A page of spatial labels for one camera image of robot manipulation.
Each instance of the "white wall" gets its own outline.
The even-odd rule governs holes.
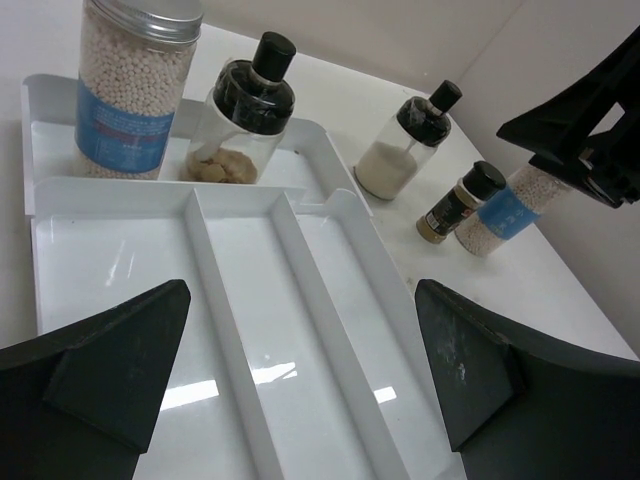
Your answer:
[[[523,0],[201,0],[205,21],[420,88],[457,80]]]
[[[456,121],[512,172],[531,154],[498,140],[498,128],[587,73],[639,24],[639,0],[526,0],[461,79]],[[573,193],[538,225],[640,353],[640,205],[612,210]]]

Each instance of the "black knob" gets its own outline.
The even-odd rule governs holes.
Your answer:
[[[431,105],[444,113],[448,112],[449,109],[451,109],[451,107],[453,107],[461,98],[462,92],[456,84],[449,80],[445,80],[442,82],[442,85],[433,92],[433,95],[429,97],[429,101],[431,102]]]
[[[265,32],[251,66],[262,78],[281,82],[295,54],[296,47],[288,38],[279,33]]]

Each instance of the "tabletop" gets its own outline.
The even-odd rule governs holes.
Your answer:
[[[5,45],[0,53],[0,347],[36,333],[31,247],[22,201],[20,83],[34,73],[77,75],[80,13],[80,0],[8,2],[0,7]],[[256,44],[254,39],[204,26],[185,97],[202,100],[224,62],[251,58]],[[357,162],[407,98],[420,94],[302,54],[287,79],[297,97],[294,115],[323,125],[348,165]],[[433,278],[559,339],[636,359],[535,226],[488,259],[467,253],[454,236],[438,246],[419,236],[417,218],[479,159],[480,153],[454,122],[450,137],[396,200],[366,196],[407,288],[413,291],[421,278]]]

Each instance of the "spice jar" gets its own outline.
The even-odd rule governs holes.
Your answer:
[[[507,188],[456,229],[456,238],[469,252],[485,257],[571,190],[554,176],[527,164],[508,178]]]
[[[356,165],[360,186],[383,200],[396,198],[451,132],[446,112],[461,97],[446,80],[428,100],[407,100]]]
[[[506,185],[507,181],[496,167],[484,161],[474,163],[469,173],[418,219],[418,232],[428,242],[442,243],[460,223]]]
[[[85,0],[78,175],[158,177],[201,21],[198,0]]]
[[[258,181],[293,113],[295,96],[284,75],[295,54],[287,38],[266,32],[253,61],[225,66],[204,102],[184,180]]]

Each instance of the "jar with blue label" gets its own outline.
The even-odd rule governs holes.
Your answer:
[[[571,191],[556,177],[527,164],[507,179],[507,188],[455,230],[456,238],[469,252],[486,257]]]
[[[198,0],[85,0],[77,175],[158,177],[202,14]]]

